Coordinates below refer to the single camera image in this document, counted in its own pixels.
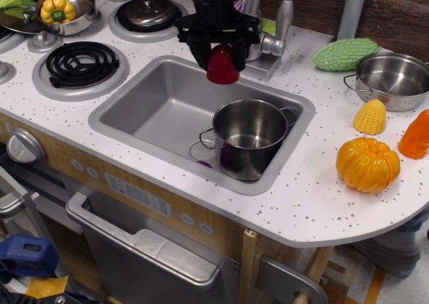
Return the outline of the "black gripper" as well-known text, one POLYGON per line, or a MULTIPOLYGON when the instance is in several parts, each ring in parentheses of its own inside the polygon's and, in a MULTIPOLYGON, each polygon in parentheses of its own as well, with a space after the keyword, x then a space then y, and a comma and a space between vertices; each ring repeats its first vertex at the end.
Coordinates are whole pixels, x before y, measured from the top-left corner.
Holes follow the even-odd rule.
POLYGON ((208 68, 211 44, 230 43, 234 65, 240 72, 245 69, 247 46, 260 41, 260 19, 237 11, 235 1, 192 0, 195 13, 174 21, 179 41, 188 43, 203 70, 208 68))

